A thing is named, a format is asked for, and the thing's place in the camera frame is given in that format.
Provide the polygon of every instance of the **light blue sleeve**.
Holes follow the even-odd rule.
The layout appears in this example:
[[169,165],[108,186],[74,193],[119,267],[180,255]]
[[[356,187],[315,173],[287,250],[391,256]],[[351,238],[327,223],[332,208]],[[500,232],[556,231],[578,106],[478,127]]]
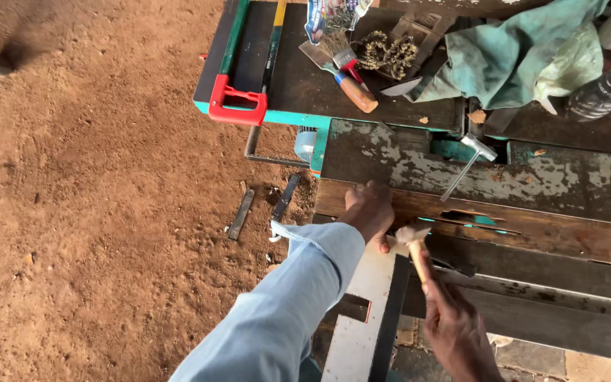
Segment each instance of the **light blue sleeve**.
[[343,297],[365,250],[345,223],[285,226],[289,256],[183,360],[169,381],[296,381],[310,336]]

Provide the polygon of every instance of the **left hand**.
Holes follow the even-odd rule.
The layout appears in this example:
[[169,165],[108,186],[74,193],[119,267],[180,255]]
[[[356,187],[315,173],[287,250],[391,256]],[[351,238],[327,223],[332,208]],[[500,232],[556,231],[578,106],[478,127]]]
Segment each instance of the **left hand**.
[[391,200],[392,190],[373,180],[355,185],[345,193],[345,213],[339,221],[357,228],[365,242],[374,240],[382,253],[388,253],[386,231],[395,219]]

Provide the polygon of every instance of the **green handle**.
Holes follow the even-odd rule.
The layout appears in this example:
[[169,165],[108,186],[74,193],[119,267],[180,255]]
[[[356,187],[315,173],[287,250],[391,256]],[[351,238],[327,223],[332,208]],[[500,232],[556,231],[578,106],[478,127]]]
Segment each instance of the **green handle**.
[[240,39],[240,33],[242,33],[242,25],[246,17],[246,10],[249,8],[249,2],[250,0],[240,0],[239,4],[237,4],[235,20],[232,22],[230,37],[227,39],[225,54],[223,54],[223,61],[221,61],[221,70],[219,74],[228,74],[230,72],[232,59],[235,55],[235,47],[237,46],[237,41]]

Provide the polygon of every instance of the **brush bristles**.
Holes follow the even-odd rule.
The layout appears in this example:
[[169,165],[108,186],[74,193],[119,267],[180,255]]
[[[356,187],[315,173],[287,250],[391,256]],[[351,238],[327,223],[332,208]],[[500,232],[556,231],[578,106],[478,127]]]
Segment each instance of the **brush bristles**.
[[331,58],[334,58],[340,52],[350,48],[348,39],[345,38],[345,31],[343,30],[325,34],[318,46]]

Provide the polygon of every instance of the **right hand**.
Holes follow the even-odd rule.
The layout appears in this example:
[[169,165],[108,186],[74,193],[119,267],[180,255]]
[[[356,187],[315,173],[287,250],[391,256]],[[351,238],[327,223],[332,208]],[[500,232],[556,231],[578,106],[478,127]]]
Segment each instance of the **right hand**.
[[455,382],[504,382],[477,309],[456,288],[437,279],[428,251],[421,251],[419,258],[426,275],[424,335],[437,361]]

